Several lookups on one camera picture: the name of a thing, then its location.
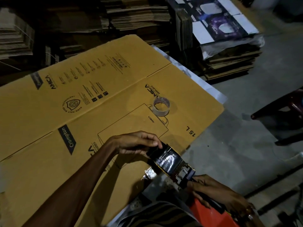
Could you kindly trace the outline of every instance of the hand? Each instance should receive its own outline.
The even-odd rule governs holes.
[[[137,131],[128,134],[113,136],[109,142],[114,143],[117,154],[142,154],[145,157],[148,147],[158,146],[163,148],[160,139],[151,133]]]
[[[244,217],[253,213],[253,205],[243,196],[236,193],[229,187],[217,182],[208,175],[194,176],[198,182],[187,183],[188,190],[203,204],[210,208],[208,202],[204,201],[195,191],[202,192],[216,202],[226,206],[227,211],[236,217]]]

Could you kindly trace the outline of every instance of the chair leg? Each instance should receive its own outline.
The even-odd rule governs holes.
[[[285,95],[274,102],[271,102],[270,104],[266,105],[265,107],[261,108],[257,112],[253,113],[251,115],[252,119],[257,119],[259,117],[265,116],[265,115],[270,115],[273,114],[275,111],[286,107],[288,104],[288,95]]]
[[[303,133],[288,137],[286,139],[276,141],[275,144],[277,146],[286,146],[286,145],[296,143],[296,142],[302,141],[302,140],[303,140]]]

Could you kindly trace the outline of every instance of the flattened cardboard box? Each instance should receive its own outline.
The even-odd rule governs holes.
[[[155,133],[182,153],[223,106],[135,35],[72,57],[0,88],[0,157],[8,183],[4,226],[21,226],[112,135]],[[157,117],[155,97],[171,109]],[[142,189],[142,156],[107,166],[78,226],[107,224]]]

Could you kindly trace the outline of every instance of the roll of packing tape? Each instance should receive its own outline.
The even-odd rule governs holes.
[[[165,111],[161,111],[161,110],[158,110],[156,108],[156,104],[157,103],[164,103],[166,106],[167,106],[167,110]],[[170,102],[168,99],[164,98],[164,97],[161,97],[161,98],[156,98],[154,100],[154,103],[153,103],[153,106],[152,106],[152,112],[156,115],[156,116],[159,116],[159,117],[163,117],[165,115],[167,115],[169,113],[169,107],[170,107]]]

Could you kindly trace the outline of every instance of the red object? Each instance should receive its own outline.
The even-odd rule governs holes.
[[[196,198],[190,209],[203,227],[239,227],[228,213],[220,214],[214,208],[208,209]]]

